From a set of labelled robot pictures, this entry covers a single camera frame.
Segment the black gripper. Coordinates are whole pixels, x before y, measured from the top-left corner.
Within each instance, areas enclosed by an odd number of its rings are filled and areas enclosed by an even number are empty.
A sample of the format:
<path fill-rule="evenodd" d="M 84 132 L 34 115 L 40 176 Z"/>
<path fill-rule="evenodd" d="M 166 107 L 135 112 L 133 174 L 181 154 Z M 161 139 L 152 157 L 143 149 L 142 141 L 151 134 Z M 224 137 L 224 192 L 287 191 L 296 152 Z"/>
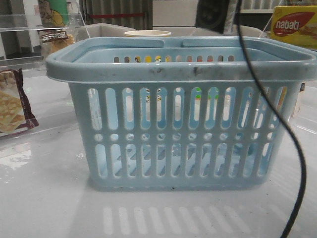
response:
<path fill-rule="evenodd" d="M 228 0 L 199 0 L 195 26 L 223 33 L 228 8 Z"/>

